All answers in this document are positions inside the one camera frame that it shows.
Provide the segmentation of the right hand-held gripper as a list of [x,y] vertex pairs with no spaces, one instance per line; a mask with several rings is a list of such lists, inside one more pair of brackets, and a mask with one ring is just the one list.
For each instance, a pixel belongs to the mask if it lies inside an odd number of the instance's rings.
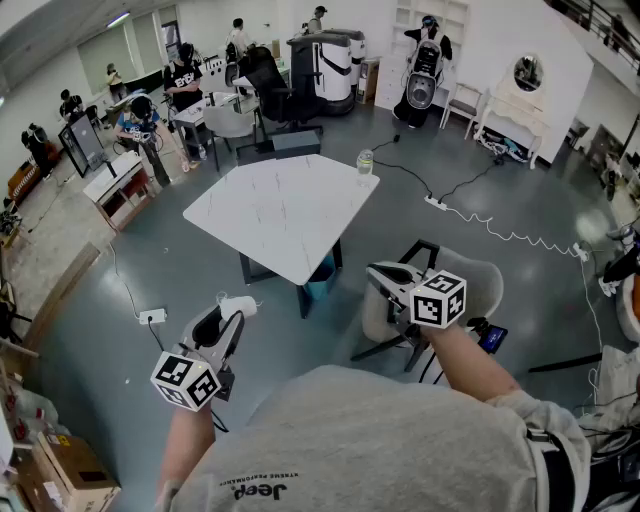
[[466,280],[446,270],[382,261],[369,264],[366,274],[388,301],[389,324],[445,330],[465,313]]

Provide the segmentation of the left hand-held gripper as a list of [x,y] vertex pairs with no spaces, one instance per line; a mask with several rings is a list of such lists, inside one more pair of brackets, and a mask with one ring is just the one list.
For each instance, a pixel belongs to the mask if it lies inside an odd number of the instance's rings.
[[225,362],[239,343],[245,325],[244,314],[236,311],[220,333],[221,322],[220,306],[212,306],[189,322],[181,337],[181,343],[194,350],[213,347],[219,338],[218,352],[223,363],[220,368],[215,369],[193,352],[161,352],[150,382],[166,402],[198,412],[213,398],[229,400],[235,375]]

